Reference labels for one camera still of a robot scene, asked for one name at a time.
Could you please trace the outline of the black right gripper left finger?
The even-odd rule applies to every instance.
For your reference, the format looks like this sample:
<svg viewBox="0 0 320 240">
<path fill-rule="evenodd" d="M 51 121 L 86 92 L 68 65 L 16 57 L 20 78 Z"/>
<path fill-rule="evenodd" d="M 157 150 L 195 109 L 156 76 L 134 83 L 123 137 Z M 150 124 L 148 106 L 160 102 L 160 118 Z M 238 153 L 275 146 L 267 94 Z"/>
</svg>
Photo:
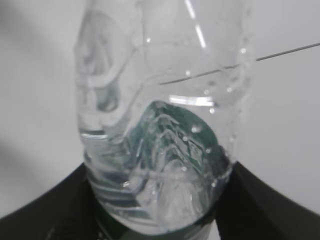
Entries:
<svg viewBox="0 0 320 240">
<path fill-rule="evenodd" d="M 2 240 L 108 240 L 83 164 L 54 188 L 0 219 Z"/>
</svg>

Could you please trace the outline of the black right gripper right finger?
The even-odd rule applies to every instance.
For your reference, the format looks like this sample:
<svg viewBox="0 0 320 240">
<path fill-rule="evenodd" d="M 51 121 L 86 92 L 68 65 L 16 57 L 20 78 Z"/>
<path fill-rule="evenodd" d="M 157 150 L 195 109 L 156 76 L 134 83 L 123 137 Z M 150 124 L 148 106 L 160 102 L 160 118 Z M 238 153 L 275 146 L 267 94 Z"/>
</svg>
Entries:
<svg viewBox="0 0 320 240">
<path fill-rule="evenodd" d="M 318 240 L 320 216 L 236 163 L 216 210 L 222 240 Z"/>
</svg>

